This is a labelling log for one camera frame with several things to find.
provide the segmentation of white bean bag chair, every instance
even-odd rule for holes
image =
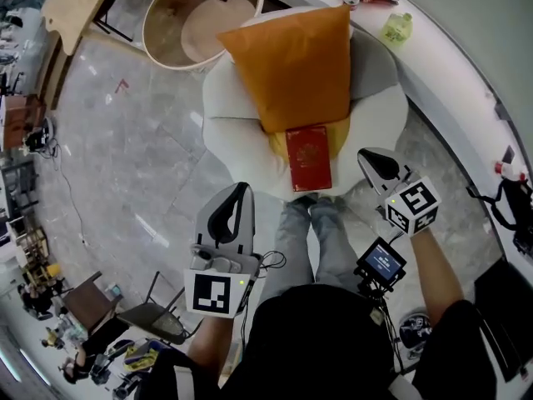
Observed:
[[[260,23],[315,7],[294,7],[270,12],[247,24]],[[341,151],[331,160],[332,196],[346,194],[364,178],[357,152],[365,147],[394,149],[407,119],[407,100],[398,82],[394,60],[386,48],[369,34],[351,35],[350,130]],[[263,132],[259,114],[239,73],[226,52],[203,83],[203,140],[206,148],[228,168],[234,182],[249,183],[263,191],[292,201],[309,192],[292,190],[291,169],[276,155]]]

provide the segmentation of jeans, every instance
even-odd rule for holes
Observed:
[[[312,225],[320,243],[320,262],[313,277],[307,253],[307,233]],[[289,202],[281,213],[276,233],[275,250],[286,257],[281,268],[270,268],[259,303],[305,284],[327,284],[358,293],[361,276],[356,276],[357,255],[351,248],[346,229],[335,205],[321,198],[309,207],[301,202]]]

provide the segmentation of black chair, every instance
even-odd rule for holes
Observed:
[[[180,318],[173,314],[176,307],[172,309],[171,307],[185,292],[185,288],[180,290],[166,307],[155,302],[151,295],[160,274],[159,271],[156,272],[144,303],[118,314],[117,317],[123,322],[131,326],[137,326],[163,341],[182,345],[186,339],[190,338],[197,332],[202,322],[198,323],[192,332],[188,332],[180,322]]]
[[[113,31],[114,33],[118,34],[120,37],[128,40],[131,43],[133,41],[131,37],[128,37],[126,34],[117,30],[115,27],[107,23],[107,13],[109,12],[109,10],[111,9],[112,5],[115,2],[116,0],[104,0],[102,5],[98,9],[97,15],[94,17],[93,22],[98,28],[100,28],[106,34],[111,34],[111,31]]]

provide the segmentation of yellow bottle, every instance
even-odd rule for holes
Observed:
[[[410,13],[393,13],[381,30],[381,40],[399,46],[413,32],[413,17]]]

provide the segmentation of wooden tabletop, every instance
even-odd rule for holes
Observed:
[[[104,0],[46,0],[41,14],[48,31],[58,31],[67,55],[74,54],[77,43],[94,19]]]

